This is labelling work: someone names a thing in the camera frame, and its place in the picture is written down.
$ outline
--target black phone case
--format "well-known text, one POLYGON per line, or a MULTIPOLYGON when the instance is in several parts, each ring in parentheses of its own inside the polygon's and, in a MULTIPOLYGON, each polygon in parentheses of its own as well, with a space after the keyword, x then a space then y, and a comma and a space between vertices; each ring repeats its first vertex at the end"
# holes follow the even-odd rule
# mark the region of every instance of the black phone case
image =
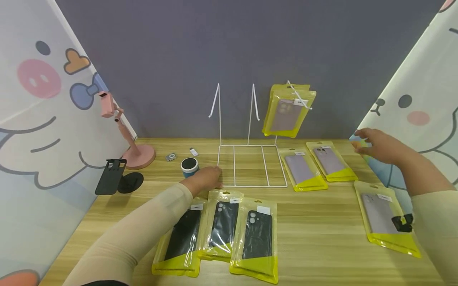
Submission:
POLYGON ((272 256, 272 216, 251 210, 246 219, 242 259, 267 256, 272 256))
POLYGON ((200 210, 188 210, 185 212, 173 227, 164 260, 196 250, 200 217, 200 210))
POLYGON ((233 244, 238 214, 239 204, 231 204, 230 202, 218 202, 216 204, 210 247, 233 244))

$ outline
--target black round base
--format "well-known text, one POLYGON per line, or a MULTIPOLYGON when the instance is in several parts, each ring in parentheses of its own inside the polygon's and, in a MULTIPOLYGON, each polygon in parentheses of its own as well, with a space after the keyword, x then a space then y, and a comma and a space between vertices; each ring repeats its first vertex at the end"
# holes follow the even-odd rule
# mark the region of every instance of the black round base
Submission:
POLYGON ((141 173, 130 173, 121 178, 118 186, 118 192, 121 194, 132 193, 138 189, 143 183, 143 175, 141 173))

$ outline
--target cartoon backdrop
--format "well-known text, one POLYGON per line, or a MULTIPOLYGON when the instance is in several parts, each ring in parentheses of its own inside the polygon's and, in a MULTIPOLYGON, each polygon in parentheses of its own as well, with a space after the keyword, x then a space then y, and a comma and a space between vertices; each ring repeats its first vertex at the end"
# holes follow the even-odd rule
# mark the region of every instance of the cartoon backdrop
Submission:
MULTIPOLYGON (((371 127, 400 139, 429 158, 458 184, 458 4, 447 0, 367 113, 371 127)), ((412 212, 400 170, 373 158, 369 165, 412 212)))
POLYGON ((1 2, 0 38, 0 286, 33 286, 128 144, 100 116, 108 88, 54 1, 1 2))

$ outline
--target beige arm sleeve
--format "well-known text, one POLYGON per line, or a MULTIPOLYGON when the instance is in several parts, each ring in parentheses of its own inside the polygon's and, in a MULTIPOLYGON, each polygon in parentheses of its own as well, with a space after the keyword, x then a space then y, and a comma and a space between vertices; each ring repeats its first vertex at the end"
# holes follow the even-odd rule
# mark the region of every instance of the beige arm sleeve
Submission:
POLYGON ((191 201, 188 188, 177 184, 131 212, 89 248, 63 286, 103 280, 130 285, 134 267, 178 222, 191 201))
POLYGON ((412 197, 414 231, 447 285, 458 285, 458 191, 412 197))

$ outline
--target blue cup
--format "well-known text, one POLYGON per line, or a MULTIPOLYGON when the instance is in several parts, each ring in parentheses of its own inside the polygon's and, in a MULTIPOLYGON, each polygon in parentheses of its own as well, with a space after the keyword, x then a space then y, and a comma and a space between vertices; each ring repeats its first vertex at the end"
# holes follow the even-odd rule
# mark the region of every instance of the blue cup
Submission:
POLYGON ((183 171, 183 176, 188 178, 199 171, 199 162, 193 157, 186 158, 181 161, 181 170, 183 171))

